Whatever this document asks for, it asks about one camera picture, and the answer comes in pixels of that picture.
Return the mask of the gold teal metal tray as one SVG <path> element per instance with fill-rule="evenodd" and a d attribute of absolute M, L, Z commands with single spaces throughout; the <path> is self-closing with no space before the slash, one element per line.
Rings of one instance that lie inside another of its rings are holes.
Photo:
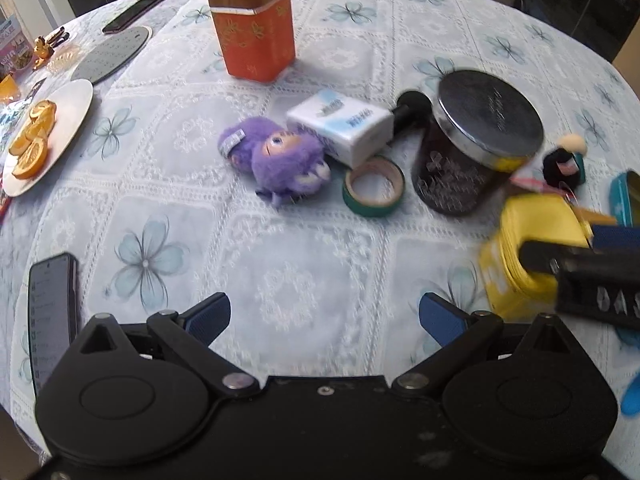
<path fill-rule="evenodd" d="M 620 226 L 640 226 L 640 177 L 627 170 L 615 177 L 608 190 L 610 213 Z"/>

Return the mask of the purple plush toy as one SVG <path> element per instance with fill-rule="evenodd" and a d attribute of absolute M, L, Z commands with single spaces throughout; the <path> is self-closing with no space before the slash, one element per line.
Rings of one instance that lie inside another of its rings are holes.
<path fill-rule="evenodd" d="M 251 174 L 256 194 L 274 208 L 317 194 L 331 180 L 318 136 L 250 117 L 219 135 L 217 148 L 236 170 Z"/>

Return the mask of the white plate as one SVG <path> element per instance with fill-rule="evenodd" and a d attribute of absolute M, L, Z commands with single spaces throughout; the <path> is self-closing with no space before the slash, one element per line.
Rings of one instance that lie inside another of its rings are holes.
<path fill-rule="evenodd" d="M 93 84 L 77 79 L 53 91 L 48 99 L 55 102 L 55 124 L 48 139 L 48 154 L 42 168 L 31 178 L 21 180 L 12 174 L 17 158 L 6 155 L 2 174 L 2 190 L 9 197 L 21 196 L 33 188 L 56 164 L 84 122 L 93 99 Z"/>

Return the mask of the white blue tissue pack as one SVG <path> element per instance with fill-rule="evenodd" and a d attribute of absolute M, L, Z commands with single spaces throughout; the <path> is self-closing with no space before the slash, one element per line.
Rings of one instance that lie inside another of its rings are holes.
<path fill-rule="evenodd" d="M 326 154 L 356 168 L 393 140 L 394 115 L 385 108 L 323 89 L 290 108 L 286 125 L 318 136 Z"/>

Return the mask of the golden figurine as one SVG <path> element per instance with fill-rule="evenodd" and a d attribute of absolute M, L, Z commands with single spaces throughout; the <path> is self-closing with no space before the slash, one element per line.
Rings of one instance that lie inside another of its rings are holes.
<path fill-rule="evenodd" d="M 70 38 L 70 33 L 61 26 L 47 37 L 38 36 L 34 43 L 35 62 L 33 70 L 39 70 L 54 55 L 54 49 Z"/>

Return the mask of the teal mushroom makeup sponge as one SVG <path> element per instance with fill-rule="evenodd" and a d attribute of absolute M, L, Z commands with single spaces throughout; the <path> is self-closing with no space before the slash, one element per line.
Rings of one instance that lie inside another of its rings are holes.
<path fill-rule="evenodd" d="M 585 138 L 577 133 L 567 133 L 558 141 L 558 145 L 560 148 L 564 148 L 565 151 L 573 154 L 578 168 L 579 183 L 584 184 L 586 182 L 584 158 L 588 152 Z"/>

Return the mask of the green tape roll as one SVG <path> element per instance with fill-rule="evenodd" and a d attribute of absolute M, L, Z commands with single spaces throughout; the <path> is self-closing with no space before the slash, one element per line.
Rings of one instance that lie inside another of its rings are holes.
<path fill-rule="evenodd" d="M 358 216 L 381 218 L 392 214 L 404 197 L 406 180 L 390 159 L 376 156 L 345 174 L 345 205 Z"/>

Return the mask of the black plush toy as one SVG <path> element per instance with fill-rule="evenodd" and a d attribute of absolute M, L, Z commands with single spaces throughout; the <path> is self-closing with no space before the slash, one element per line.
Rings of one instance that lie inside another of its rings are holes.
<path fill-rule="evenodd" d="M 544 155 L 542 175 L 552 188 L 571 190 L 580 185 L 580 167 L 573 153 L 556 148 Z"/>

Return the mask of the black smartphone far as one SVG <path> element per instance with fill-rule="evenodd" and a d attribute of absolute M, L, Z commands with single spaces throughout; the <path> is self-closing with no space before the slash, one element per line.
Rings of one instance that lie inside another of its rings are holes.
<path fill-rule="evenodd" d="M 120 12 L 116 18 L 113 18 L 103 28 L 102 32 L 105 35 L 117 34 L 122 32 L 131 23 L 140 18 L 143 14 L 157 6 L 164 0 L 137 0 L 131 6 L 128 6 L 126 10 Z"/>

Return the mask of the floral lace tablecloth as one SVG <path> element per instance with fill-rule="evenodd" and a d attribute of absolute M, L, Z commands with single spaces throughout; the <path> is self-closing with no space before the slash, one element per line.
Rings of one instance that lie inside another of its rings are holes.
<path fill-rule="evenodd" d="M 441 292 L 466 310 L 486 297 L 476 257 L 502 199 L 469 217 L 428 209 L 413 190 L 381 219 L 353 214 L 341 167 L 322 192 L 273 208 L 220 156 L 218 134 L 285 114 L 332 88 L 382 107 L 444 74 L 478 68 L 534 104 L 548 143 L 588 143 L 579 203 L 608 208 L 608 186 L 639 166 L 639 101 L 603 58 L 490 0 L 292 0 L 296 60 L 272 84 L 228 75 L 207 0 L 167 0 L 151 40 L 96 87 L 90 113 L 52 170 L 1 223 L 1 402 L 40 435 L 27 355 L 30 266 L 70 252 L 83 316 L 142 322 L 222 290 L 231 325 L 214 348 L 258 378 L 395 377 L 431 354 L 418 301 Z"/>

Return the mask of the yellow question block pouch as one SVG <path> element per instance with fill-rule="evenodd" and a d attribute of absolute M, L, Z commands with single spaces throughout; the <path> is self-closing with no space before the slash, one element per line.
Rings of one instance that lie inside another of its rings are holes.
<path fill-rule="evenodd" d="M 589 222 L 559 195 L 508 198 L 498 230 L 478 257 L 492 312 L 508 322 L 551 312 L 558 280 L 550 260 L 566 248 L 587 249 L 591 239 Z"/>

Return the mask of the smartphone near lit screen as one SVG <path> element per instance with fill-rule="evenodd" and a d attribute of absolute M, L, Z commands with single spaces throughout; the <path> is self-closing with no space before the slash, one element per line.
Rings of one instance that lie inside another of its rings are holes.
<path fill-rule="evenodd" d="M 32 265 L 28 276 L 27 335 L 35 396 L 79 330 L 78 261 L 62 252 Z"/>

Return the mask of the grey round trivet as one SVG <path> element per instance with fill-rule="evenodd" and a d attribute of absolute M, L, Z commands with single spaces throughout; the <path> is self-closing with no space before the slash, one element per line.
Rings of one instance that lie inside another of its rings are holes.
<path fill-rule="evenodd" d="M 109 36 L 80 61 L 70 79 L 98 84 L 131 61 L 151 39 L 152 33 L 148 26 L 136 26 Z"/>

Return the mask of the orange tin wooden lid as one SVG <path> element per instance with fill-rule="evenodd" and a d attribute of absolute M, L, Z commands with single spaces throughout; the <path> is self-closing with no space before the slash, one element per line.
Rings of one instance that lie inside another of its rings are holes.
<path fill-rule="evenodd" d="M 208 0 L 229 75 L 278 78 L 295 58 L 291 0 Z"/>

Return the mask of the dark candle jar silver lid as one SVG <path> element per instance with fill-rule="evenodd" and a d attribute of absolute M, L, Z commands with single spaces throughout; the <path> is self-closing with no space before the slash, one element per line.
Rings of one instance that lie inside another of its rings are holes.
<path fill-rule="evenodd" d="M 542 121 L 517 88 L 479 70 L 454 70 L 439 81 L 411 169 L 413 188 L 434 211 L 466 216 L 543 143 Z"/>

